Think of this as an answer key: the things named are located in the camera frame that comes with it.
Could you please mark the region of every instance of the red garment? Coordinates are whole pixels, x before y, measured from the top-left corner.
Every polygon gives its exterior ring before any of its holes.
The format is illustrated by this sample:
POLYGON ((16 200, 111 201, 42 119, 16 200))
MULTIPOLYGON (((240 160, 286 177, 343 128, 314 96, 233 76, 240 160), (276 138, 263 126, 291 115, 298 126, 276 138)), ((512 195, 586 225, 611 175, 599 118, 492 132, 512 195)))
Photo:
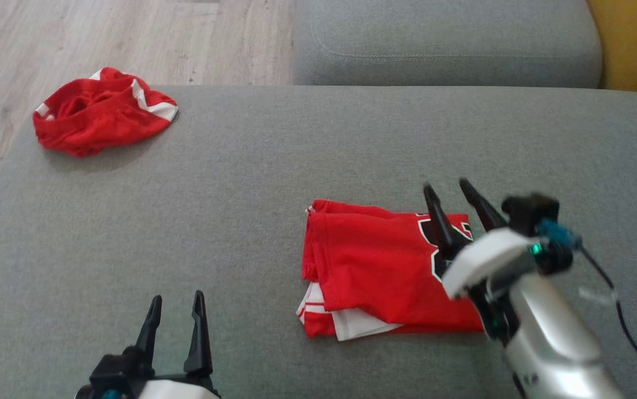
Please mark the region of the red garment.
POLYGON ((53 93, 33 112, 33 126, 46 149, 85 157, 158 134, 177 111, 173 99, 142 79, 103 68, 53 93))
MULTIPOLYGON (((482 331, 471 301, 449 300, 433 273, 433 260, 440 265, 441 259, 427 239, 429 215, 321 199, 308 213, 302 275, 318 282, 323 292, 319 305, 327 312, 318 316, 317 328, 309 326, 309 318, 317 316, 306 307, 303 320, 309 336, 331 332, 326 324, 332 311, 355 308, 385 323, 405 324, 395 333, 482 331)), ((467 215, 448 218, 472 239, 467 215)))

